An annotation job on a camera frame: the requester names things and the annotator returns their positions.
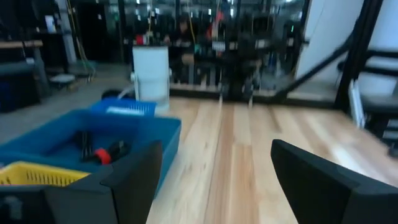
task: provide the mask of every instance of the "blue tray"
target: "blue tray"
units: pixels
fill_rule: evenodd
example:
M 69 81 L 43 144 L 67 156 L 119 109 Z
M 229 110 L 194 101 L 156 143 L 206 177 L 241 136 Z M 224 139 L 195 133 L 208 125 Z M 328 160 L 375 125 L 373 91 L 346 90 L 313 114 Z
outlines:
M 107 148 L 113 142 L 123 140 L 132 144 L 132 152 L 139 152 L 152 141 L 160 140 L 163 163 L 159 190 L 178 150 L 181 121 L 76 110 L 0 146 L 0 164 L 22 160 L 96 172 L 99 165 L 80 162 L 80 149 L 72 141 L 76 131 L 93 133 L 94 149 Z

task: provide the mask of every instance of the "wooden floor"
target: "wooden floor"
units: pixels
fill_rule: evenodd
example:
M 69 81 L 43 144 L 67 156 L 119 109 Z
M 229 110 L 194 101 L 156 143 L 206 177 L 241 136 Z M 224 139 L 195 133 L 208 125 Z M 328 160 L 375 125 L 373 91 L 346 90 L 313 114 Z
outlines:
M 172 99 L 182 120 L 178 154 L 148 223 L 296 223 L 272 166 L 282 139 L 398 186 L 398 162 L 336 111 Z

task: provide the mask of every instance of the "black tool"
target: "black tool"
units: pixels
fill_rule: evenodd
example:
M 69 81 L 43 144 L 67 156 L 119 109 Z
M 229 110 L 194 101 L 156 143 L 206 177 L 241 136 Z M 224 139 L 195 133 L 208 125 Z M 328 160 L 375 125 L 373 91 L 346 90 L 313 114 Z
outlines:
M 81 149 L 81 158 L 85 158 L 93 153 L 93 136 L 88 131 L 78 131 L 74 135 L 74 141 Z
M 118 141 L 113 143 L 108 149 L 99 148 L 93 153 L 82 157 L 83 162 L 97 162 L 102 165 L 110 164 L 123 156 L 127 155 L 131 149 L 131 145 Z

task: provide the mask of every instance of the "hanging cable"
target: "hanging cable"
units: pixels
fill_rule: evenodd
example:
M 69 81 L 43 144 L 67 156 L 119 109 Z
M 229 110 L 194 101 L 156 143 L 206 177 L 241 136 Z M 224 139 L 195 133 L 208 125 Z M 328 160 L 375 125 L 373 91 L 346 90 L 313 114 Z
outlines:
M 216 19 L 215 19 L 215 24 L 217 24 L 219 21 L 217 21 L 217 17 L 218 17 L 218 9 L 220 7 L 220 2 L 221 0 L 217 0 L 217 7 L 216 7 Z
M 192 39 L 193 39 L 193 44 L 196 44 L 195 41 L 195 34 L 193 31 L 193 27 L 192 27 L 192 18 L 191 18 L 191 7 L 189 6 L 189 4 L 191 3 L 191 1 L 188 2 L 187 6 L 188 6 L 188 17 L 189 17 L 189 26 L 191 27 L 191 35 L 192 35 Z
M 72 20 L 72 30 L 73 30 L 73 32 L 76 34 L 75 19 L 74 19 L 74 16 L 73 16 L 72 5 L 71 5 L 71 3 L 70 3 L 70 0 L 67 0 L 67 8 L 68 8 L 68 13 L 69 13 L 69 15 L 70 15 L 70 18 L 71 18 L 71 20 Z M 81 46 L 80 39 L 78 38 L 77 35 L 75 35 L 75 39 L 76 39 L 76 44 L 77 44 L 77 47 L 78 47 L 79 56 L 80 56 L 80 58 L 81 58 L 81 60 L 82 60 L 82 62 L 83 62 L 83 66 L 84 66 L 84 68 L 85 68 L 85 72 L 88 73 L 88 71 L 87 71 L 87 65 L 86 65 L 86 62 L 87 62 L 88 66 L 91 68 L 93 74 L 95 74 L 95 73 L 96 73 L 96 70 L 95 70 L 95 68 L 89 63 L 89 61 L 88 61 L 88 59 L 87 59 L 87 57 L 86 57 L 86 53 L 85 53 L 83 47 Z
M 149 22 L 149 27 L 148 27 L 148 33 L 150 33 L 150 28 L 151 28 L 151 25 L 152 25 L 152 9 L 153 9 L 153 4 L 152 4 L 152 0 L 150 0 L 149 1 L 149 6 L 150 6 L 150 9 L 149 9 L 149 18 L 148 18 L 148 22 Z

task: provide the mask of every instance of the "red object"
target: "red object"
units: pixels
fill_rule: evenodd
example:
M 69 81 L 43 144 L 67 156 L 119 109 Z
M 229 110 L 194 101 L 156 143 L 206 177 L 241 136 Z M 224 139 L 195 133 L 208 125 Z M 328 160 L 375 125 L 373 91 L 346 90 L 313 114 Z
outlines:
M 211 40 L 211 30 L 212 30 L 213 25 L 210 24 L 210 27 L 206 31 L 206 37 L 207 39 Z
M 99 148 L 97 149 L 94 154 L 96 156 L 98 156 L 99 159 L 101 159 L 101 163 L 102 165 L 107 165 L 110 164 L 112 161 L 111 155 L 109 155 L 109 153 L 103 149 L 103 148 Z
M 143 35 L 136 35 L 136 44 L 144 45 L 144 36 Z
M 224 14 L 222 12 L 217 12 L 216 22 L 224 20 Z

